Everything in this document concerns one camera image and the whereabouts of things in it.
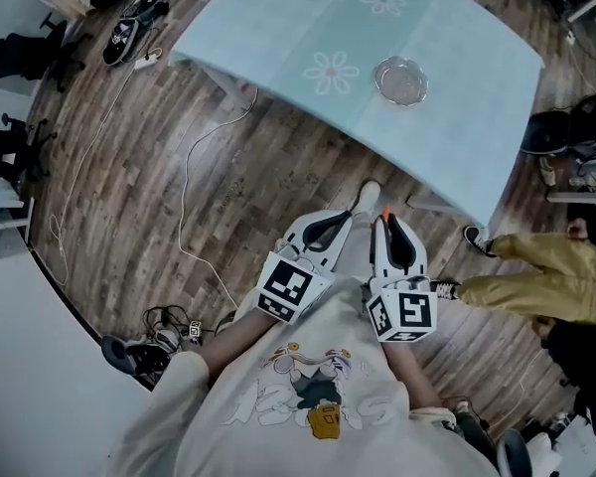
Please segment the black office chair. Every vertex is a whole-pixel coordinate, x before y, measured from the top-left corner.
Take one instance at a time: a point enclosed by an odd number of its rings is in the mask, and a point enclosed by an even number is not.
[[[2,123],[5,126],[11,125],[11,128],[0,130],[0,177],[9,182],[17,181],[23,172],[26,172],[27,179],[31,182],[48,177],[50,172],[42,167],[40,154],[44,144],[50,139],[56,139],[58,133],[40,138],[42,127],[48,123],[47,119],[38,123],[31,144],[28,143],[29,131],[33,130],[33,126],[27,127],[25,122],[9,118],[7,113],[2,115]],[[4,156],[9,154],[15,154],[13,164],[4,160]]]
[[[0,79],[8,76],[21,76],[26,80],[40,80],[51,67],[49,77],[58,81],[58,91],[62,85],[69,65],[77,65],[81,70],[86,65],[73,58],[79,45],[92,38],[91,34],[82,34],[77,41],[62,44],[67,32],[67,21],[57,25],[52,23],[51,13],[40,26],[49,27],[51,33],[46,37],[24,37],[9,34],[0,39]]]

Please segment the glass ashtray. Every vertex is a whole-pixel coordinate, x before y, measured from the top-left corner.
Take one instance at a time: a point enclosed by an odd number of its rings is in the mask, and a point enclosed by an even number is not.
[[[379,93],[399,106],[417,104],[428,92],[428,78],[413,60],[391,57],[377,64],[373,75]]]

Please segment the yellow pants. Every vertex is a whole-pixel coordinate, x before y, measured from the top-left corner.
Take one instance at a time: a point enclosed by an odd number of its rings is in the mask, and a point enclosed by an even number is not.
[[[467,304],[596,325],[596,246],[564,234],[495,238],[501,259],[522,259],[538,269],[467,279],[458,288]]]

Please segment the white flower print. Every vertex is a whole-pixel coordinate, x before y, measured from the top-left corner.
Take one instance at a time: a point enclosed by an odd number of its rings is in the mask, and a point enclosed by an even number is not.
[[[324,53],[315,53],[314,62],[318,67],[306,69],[302,74],[307,80],[318,80],[316,83],[316,95],[326,95],[331,86],[341,94],[351,91],[351,85],[345,78],[355,78],[360,70],[353,66],[345,66],[347,53],[336,52],[331,58]]]
[[[371,4],[374,14],[382,14],[388,11],[390,14],[399,16],[399,8],[406,5],[405,0],[360,0],[363,4]]]

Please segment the black and white sneaker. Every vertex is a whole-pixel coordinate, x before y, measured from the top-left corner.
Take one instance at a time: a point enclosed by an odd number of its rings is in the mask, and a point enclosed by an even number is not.
[[[488,239],[488,231],[484,231],[477,227],[465,227],[463,235],[466,242],[482,254],[485,254],[490,258],[497,257],[496,254],[490,251],[493,246],[493,241]]]
[[[460,284],[453,281],[430,281],[430,291],[437,293],[439,298],[457,300],[457,287]]]

